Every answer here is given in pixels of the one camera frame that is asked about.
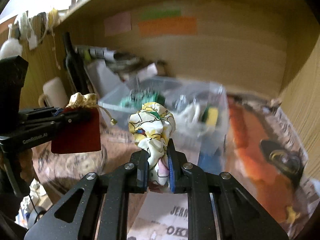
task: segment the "white mug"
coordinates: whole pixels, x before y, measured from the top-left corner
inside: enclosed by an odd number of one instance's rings
[[[69,102],[62,81],[59,77],[48,81],[43,85],[43,94],[39,97],[38,103],[40,107],[47,106],[65,108]]]

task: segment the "plastic bin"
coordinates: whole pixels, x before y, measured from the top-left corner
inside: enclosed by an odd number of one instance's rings
[[[208,127],[203,123],[199,123],[194,134],[192,126],[188,126],[188,131],[177,130],[179,136],[196,137],[201,142],[198,165],[204,171],[218,173],[220,165],[218,159],[220,158],[214,155],[215,153],[222,153],[224,150],[229,119],[227,96],[223,86],[215,82],[197,82],[169,77],[153,77],[146,80],[139,80],[138,77],[135,77],[116,87],[100,99],[98,104],[110,111],[112,117],[118,121],[117,125],[119,127],[127,130],[130,115],[141,108],[121,107],[120,101],[122,98],[127,97],[132,89],[143,90],[148,88],[161,92],[165,97],[165,107],[171,112],[175,111],[175,103],[180,99],[181,95],[185,95],[188,99],[194,98],[201,105],[210,105],[218,108],[218,120],[215,127]],[[198,126],[206,132],[199,133]]]

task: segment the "pink sticky note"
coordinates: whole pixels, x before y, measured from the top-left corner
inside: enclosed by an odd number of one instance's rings
[[[121,12],[104,19],[104,36],[112,36],[131,31],[131,14]]]

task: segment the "black wire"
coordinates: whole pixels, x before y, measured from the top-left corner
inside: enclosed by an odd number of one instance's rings
[[[29,194],[29,198],[30,198],[31,204],[32,204],[32,206],[33,206],[33,209],[34,209],[34,210],[35,210],[35,212],[37,213],[37,217],[36,217],[36,222],[37,222],[37,221],[38,221],[38,219],[40,218],[40,215],[39,215],[38,211],[36,210],[36,207],[35,207],[35,205],[34,205],[34,203],[33,203],[32,199],[31,199],[30,194]]]

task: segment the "white and yellow fabric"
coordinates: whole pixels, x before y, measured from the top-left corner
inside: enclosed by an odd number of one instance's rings
[[[169,178],[167,145],[176,129],[173,115],[161,104],[150,102],[130,116],[129,132],[134,134],[138,147],[149,153],[149,180],[165,185]]]

